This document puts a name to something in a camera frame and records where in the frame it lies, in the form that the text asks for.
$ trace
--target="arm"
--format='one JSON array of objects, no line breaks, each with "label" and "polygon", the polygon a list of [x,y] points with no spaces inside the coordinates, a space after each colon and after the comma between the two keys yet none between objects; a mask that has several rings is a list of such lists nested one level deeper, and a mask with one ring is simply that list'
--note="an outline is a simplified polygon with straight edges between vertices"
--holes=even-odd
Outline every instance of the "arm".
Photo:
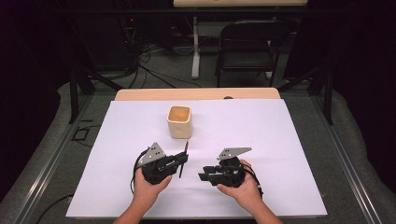
[{"label": "arm", "polygon": [[[246,161],[241,160],[241,163],[250,166]],[[250,174],[246,174],[245,181],[239,188],[234,189],[219,184],[218,189],[224,194],[233,197],[241,207],[256,219],[258,224],[282,223],[260,197],[257,183]]]},{"label": "arm", "polygon": [[137,169],[134,181],[134,198],[124,213],[114,224],[137,224],[143,215],[154,205],[158,195],[171,182],[172,176],[166,177],[160,184],[152,185],[143,177],[142,169]]}]

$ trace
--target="gray carpet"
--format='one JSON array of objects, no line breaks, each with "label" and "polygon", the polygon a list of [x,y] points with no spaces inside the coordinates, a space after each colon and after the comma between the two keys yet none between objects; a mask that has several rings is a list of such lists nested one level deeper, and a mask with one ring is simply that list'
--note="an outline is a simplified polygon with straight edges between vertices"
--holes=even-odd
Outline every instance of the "gray carpet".
[{"label": "gray carpet", "polygon": [[[203,51],[201,60],[201,72],[198,80],[191,80],[192,55],[176,54],[158,50],[149,56],[142,57],[142,64],[152,71],[176,77],[184,81],[175,80],[170,77],[158,75],[166,79],[178,88],[198,88],[195,83],[202,87],[215,87],[214,67],[216,55],[210,50]],[[279,76],[276,77],[275,84],[281,85],[282,72],[287,60],[287,52],[282,54],[279,63]],[[128,76],[115,80],[123,87],[128,87],[133,80],[133,76]],[[243,78],[229,75],[224,76],[224,87],[250,87],[266,86],[268,80],[264,75],[256,76],[251,74]],[[67,194],[74,193],[78,181],[82,175],[85,163],[89,157],[100,125],[105,117],[109,103],[114,99],[115,92],[100,82],[94,82],[97,92],[92,97],[81,96],[81,102],[88,99],[86,111],[82,111],[79,122],[75,126],[68,125],[70,118],[70,102],[68,85],[59,89],[62,95],[62,103],[58,110],[57,117],[50,126],[41,145],[37,148],[35,155],[26,166],[17,183],[9,192],[0,205],[0,223],[13,223],[21,220],[24,213],[20,213],[25,205],[25,200],[29,195],[29,190],[34,185],[36,178],[40,175],[42,168],[53,153],[59,147],[60,139],[65,135],[67,128],[73,128],[72,133],[78,128],[87,127],[89,133],[85,141],[77,143],[71,141],[71,136],[65,142],[59,163],[54,166],[54,172],[49,178],[48,185],[39,195],[36,203],[30,209],[30,216],[27,216],[27,223],[35,223],[44,210],[56,200]],[[165,82],[139,69],[135,83],[132,88],[170,88]],[[304,89],[300,85],[295,90]],[[364,141],[359,128],[347,109],[343,97],[337,92],[334,93],[332,117],[334,129],[336,130],[343,147],[345,148],[351,162],[361,179],[363,186],[367,189],[371,202],[376,212],[379,214],[382,223],[394,223],[396,220],[396,196],[390,192],[378,179],[374,169],[366,159]],[[323,192],[323,201],[329,215],[317,218],[282,218],[284,223],[368,223],[356,196],[348,182],[345,171],[340,166],[335,145],[329,135],[328,127],[323,122],[320,111],[316,108],[315,100],[320,98],[308,97],[305,91],[282,92],[281,97],[285,99],[290,111],[296,131],[299,134],[305,155],[312,169],[314,178],[319,189]],[[65,218],[68,203],[56,203],[42,218],[40,223],[110,223],[112,220],[77,220]],[[231,221],[208,220],[197,223],[231,223]],[[248,221],[235,221],[233,223],[248,223]]]}]

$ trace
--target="chair seat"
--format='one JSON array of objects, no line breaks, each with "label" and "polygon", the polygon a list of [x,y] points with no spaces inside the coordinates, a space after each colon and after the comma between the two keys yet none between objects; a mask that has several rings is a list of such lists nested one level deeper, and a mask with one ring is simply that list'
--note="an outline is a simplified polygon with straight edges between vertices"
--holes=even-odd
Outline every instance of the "chair seat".
[{"label": "chair seat", "polygon": [[223,71],[271,71],[274,61],[266,41],[228,40],[222,47]]}]

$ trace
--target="pen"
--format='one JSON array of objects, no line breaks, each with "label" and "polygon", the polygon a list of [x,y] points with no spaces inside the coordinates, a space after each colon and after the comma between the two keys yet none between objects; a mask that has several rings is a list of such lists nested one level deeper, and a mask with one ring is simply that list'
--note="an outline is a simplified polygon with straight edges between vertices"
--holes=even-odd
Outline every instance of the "pen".
[{"label": "pen", "polygon": [[[187,148],[189,148],[189,139],[187,139],[186,146],[184,146],[184,152],[187,152]],[[178,175],[178,178],[181,178],[181,173],[183,172],[183,167],[184,167],[184,163],[181,164],[180,174]]]}]

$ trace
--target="wooden desk edge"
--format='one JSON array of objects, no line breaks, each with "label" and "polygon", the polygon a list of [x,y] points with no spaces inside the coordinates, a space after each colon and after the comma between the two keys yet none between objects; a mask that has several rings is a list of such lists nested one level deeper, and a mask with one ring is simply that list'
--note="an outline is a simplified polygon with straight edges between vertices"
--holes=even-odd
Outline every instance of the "wooden desk edge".
[{"label": "wooden desk edge", "polygon": [[115,101],[172,101],[234,99],[280,99],[276,88],[197,88],[120,90]]}]

